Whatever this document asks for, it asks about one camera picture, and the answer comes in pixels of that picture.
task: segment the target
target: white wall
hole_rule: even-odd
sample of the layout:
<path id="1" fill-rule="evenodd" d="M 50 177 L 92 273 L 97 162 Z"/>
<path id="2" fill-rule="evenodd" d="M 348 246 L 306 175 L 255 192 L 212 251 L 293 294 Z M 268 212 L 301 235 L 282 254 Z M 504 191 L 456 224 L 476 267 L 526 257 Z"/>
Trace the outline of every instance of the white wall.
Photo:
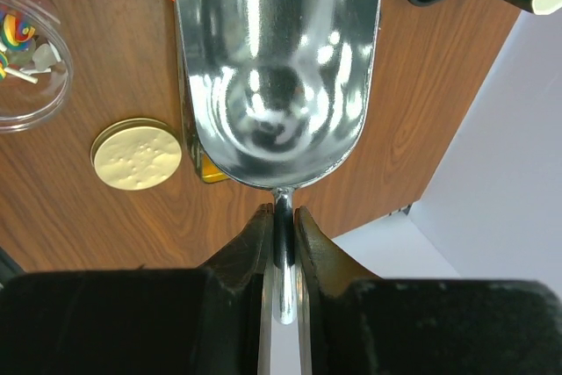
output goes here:
<path id="1" fill-rule="evenodd" d="M 561 216 L 562 11 L 523 13 L 410 217 L 461 276 L 562 296 Z"/>
<path id="2" fill-rule="evenodd" d="M 404 213 L 375 220 L 335 238 L 335 243 L 383 278 L 457 278 Z M 300 374 L 297 323 L 271 327 L 271 375 Z"/>

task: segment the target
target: metal scoop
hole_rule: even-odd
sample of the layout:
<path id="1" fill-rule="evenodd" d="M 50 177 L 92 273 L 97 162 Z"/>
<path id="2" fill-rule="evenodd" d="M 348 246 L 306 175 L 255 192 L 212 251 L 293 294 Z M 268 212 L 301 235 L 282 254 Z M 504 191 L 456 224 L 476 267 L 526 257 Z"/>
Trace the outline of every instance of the metal scoop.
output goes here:
<path id="1" fill-rule="evenodd" d="M 231 178 L 275 197 L 276 319 L 296 315 L 292 193 L 357 144 L 379 0 L 176 0 L 199 140 Z"/>

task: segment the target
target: clear plastic bowl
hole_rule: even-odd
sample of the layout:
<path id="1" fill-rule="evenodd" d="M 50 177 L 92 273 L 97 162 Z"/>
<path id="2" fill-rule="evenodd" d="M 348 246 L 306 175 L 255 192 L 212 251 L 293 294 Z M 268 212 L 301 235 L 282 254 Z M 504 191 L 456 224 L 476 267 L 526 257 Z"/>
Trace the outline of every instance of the clear plastic bowl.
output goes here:
<path id="1" fill-rule="evenodd" d="M 58 53 L 60 59 L 49 67 L 49 73 L 32 75 L 37 83 L 10 74 L 0 81 L 0 133 L 8 133 L 51 119 L 68 98 L 74 69 L 68 47 L 59 33 L 61 22 L 51 0 L 0 0 L 0 12 L 0 31 L 4 31 L 5 17 L 12 15 L 18 22 L 35 28 L 32 38 L 37 48 L 50 43 L 51 51 Z M 29 49 L 24 51 L 28 52 L 28 57 L 32 53 Z M 4 54 L 13 60 L 12 64 L 8 60 L 9 68 L 26 72 L 35 69 L 33 61 L 25 65 L 26 56 L 16 57 L 10 48 Z"/>

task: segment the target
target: white stick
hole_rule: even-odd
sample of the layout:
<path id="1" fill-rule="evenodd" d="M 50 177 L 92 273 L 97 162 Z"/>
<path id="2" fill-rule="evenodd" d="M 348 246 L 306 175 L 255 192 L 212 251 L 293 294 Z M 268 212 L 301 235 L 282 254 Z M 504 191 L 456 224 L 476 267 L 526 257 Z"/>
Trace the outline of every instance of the white stick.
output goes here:
<path id="1" fill-rule="evenodd" d="M 52 72 L 52 70 L 50 68 L 47 68 L 45 70 L 21 68 L 19 71 L 26 74 L 26 75 L 50 74 Z"/>
<path id="2" fill-rule="evenodd" d="M 23 72 L 19 72 L 13 68 L 4 68 L 6 74 L 17 76 L 18 78 L 24 79 L 29 83 L 37 83 L 39 80 L 35 76 L 26 75 Z"/>
<path id="3" fill-rule="evenodd" d="M 51 50 L 53 50 L 53 54 L 54 54 L 54 58 L 56 59 L 56 62 L 61 63 L 62 62 L 61 54 L 59 53 L 57 48 L 49 40 L 47 40 L 47 43 L 49 43 L 49 46 L 51 47 Z"/>

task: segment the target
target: wooden table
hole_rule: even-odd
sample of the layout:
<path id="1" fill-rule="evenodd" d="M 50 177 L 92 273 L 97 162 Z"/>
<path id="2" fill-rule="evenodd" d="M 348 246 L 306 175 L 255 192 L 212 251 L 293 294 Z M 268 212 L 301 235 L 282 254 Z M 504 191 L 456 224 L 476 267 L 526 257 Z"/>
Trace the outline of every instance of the wooden table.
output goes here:
<path id="1" fill-rule="evenodd" d="M 235 236 L 270 194 L 205 185 L 187 155 L 166 183 L 117 191 L 90 166 L 90 144 L 121 119 L 180 129 L 169 0 L 54 0 L 76 66 L 55 119 L 0 137 L 0 246 L 25 270 L 192 266 Z M 384 0 L 369 114 L 349 160 L 299 191 L 335 236 L 423 193 L 518 10 L 500 0 L 416 8 Z"/>

